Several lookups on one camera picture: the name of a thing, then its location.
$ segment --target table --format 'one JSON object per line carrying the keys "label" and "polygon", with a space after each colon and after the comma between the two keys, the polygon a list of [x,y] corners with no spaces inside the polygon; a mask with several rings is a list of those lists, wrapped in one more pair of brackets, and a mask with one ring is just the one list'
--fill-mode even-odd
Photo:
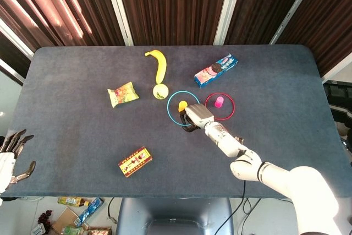
{"label": "table", "polygon": [[[204,134],[186,133],[167,116],[167,100],[152,95],[160,50],[167,58],[163,83],[174,93],[193,92],[204,102],[214,92],[236,101],[235,115],[222,122],[245,139],[263,161],[287,170],[318,169],[336,196],[351,196],[349,162],[339,141],[313,55],[300,45],[45,47],[33,57],[10,132],[26,128],[35,137],[18,158],[15,172],[36,160],[34,174],[5,196],[239,197],[243,182]],[[235,68],[198,88],[193,76],[233,54]],[[140,99],[112,108],[107,88],[132,81]],[[178,102],[195,101],[177,95]],[[216,115],[230,112],[230,103]],[[146,146],[153,161],[125,178],[117,166]],[[281,197],[258,182],[246,196]]]}

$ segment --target bottle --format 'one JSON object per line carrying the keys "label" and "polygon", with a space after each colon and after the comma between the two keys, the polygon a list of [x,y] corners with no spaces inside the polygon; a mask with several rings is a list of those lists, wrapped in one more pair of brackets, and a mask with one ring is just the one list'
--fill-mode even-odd
{"label": "bottle", "polygon": [[74,196],[60,196],[57,203],[68,206],[89,206],[89,201]]}

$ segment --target candy bag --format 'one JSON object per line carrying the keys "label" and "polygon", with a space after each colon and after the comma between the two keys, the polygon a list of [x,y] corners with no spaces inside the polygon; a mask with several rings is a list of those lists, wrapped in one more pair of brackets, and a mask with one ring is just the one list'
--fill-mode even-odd
{"label": "candy bag", "polygon": [[134,91],[132,82],[128,82],[116,90],[108,89],[108,93],[112,107],[115,107],[121,103],[139,99],[138,95]]}

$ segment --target yellow tennis ball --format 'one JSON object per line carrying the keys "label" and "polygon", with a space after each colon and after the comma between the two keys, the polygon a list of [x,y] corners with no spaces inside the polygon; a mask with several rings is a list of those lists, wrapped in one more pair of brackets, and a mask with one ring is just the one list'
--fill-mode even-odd
{"label": "yellow tennis ball", "polygon": [[169,94],[169,89],[164,84],[157,84],[153,88],[153,95],[157,99],[165,99]]}

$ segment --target floor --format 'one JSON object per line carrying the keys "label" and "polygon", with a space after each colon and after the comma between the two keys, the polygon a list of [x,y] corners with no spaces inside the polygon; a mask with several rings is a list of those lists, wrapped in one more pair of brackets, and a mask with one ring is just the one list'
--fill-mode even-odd
{"label": "floor", "polygon": [[[28,198],[28,200],[14,200],[4,202],[0,206],[0,231],[2,235],[30,234],[33,227],[36,226],[38,217],[50,209],[53,210],[50,217],[51,222],[61,214],[65,205],[57,204],[57,198],[44,197],[40,200]],[[111,215],[118,218],[121,198],[115,198],[111,204]],[[89,219],[90,226],[112,227],[113,234],[116,232],[116,225],[108,218],[107,206],[110,198],[105,198],[103,206],[94,213]],[[253,204],[256,198],[250,198]],[[237,207],[240,199],[231,199],[231,205],[234,209]],[[335,221],[343,235],[349,234],[352,230],[352,224],[349,218],[352,216],[352,198],[338,199],[340,210]],[[85,207],[71,207],[76,213],[80,214]],[[233,222],[235,234],[241,234],[241,227],[244,220],[242,208],[234,215]],[[243,235],[297,235],[297,223],[293,205],[286,201],[277,199],[262,199],[257,207],[248,217],[243,228]]]}

